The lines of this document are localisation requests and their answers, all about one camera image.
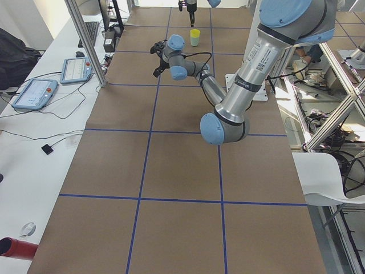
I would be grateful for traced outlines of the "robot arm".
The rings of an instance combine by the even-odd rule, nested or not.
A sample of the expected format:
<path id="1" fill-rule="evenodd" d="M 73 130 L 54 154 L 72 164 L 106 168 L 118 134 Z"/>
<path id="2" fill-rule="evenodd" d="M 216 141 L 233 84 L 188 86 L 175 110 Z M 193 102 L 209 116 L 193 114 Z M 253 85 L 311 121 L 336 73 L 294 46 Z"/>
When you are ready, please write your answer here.
<path id="1" fill-rule="evenodd" d="M 258 11 L 258 37 L 228 91 L 207 63 L 188 60 L 182 36 L 173 34 L 150 49 L 160 58 L 154 76 L 169 69 L 174 80 L 194 77 L 213 105 L 213 112 L 200 121 L 201 135 L 209 144 L 237 142 L 247 136 L 245 112 L 284 49 L 327 42 L 334 35 L 336 1 L 262 1 Z"/>
<path id="2" fill-rule="evenodd" d="M 220 3 L 221 3 L 220 0 L 208 0 L 208 4 L 212 8 L 217 7 Z M 195 23 L 194 13 L 197 11 L 197 0 L 179 1 L 179 11 L 182 11 L 183 7 L 186 7 L 189 13 L 190 26 L 194 27 Z"/>

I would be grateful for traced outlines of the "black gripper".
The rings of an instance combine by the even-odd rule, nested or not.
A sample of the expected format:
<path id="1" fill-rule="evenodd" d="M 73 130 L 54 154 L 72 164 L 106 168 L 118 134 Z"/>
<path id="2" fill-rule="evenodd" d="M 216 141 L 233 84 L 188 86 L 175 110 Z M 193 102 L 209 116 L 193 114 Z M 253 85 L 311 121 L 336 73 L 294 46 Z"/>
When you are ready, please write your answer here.
<path id="1" fill-rule="evenodd" d="M 186 8 L 187 8 L 187 11 L 189 12 L 190 26 L 194 27 L 194 23 L 195 23 L 194 13 L 197 11 L 197 3 L 187 3 Z"/>
<path id="2" fill-rule="evenodd" d="M 159 76 L 160 76 L 160 74 L 161 74 L 162 72 L 164 72 L 164 70 L 166 70 L 166 69 L 169 69 L 169 68 L 170 68 L 169 63 L 168 63 L 168 62 L 166 62 L 166 61 L 163 59 L 163 57 L 162 57 L 162 56 L 160 56 L 160 60 L 159 60 L 159 62 L 160 62 L 159 67 L 158 67 L 158 68 L 156 68 L 156 69 L 154 70 L 154 72 L 153 72 L 153 76 L 154 76 L 154 77 L 159 77 Z"/>

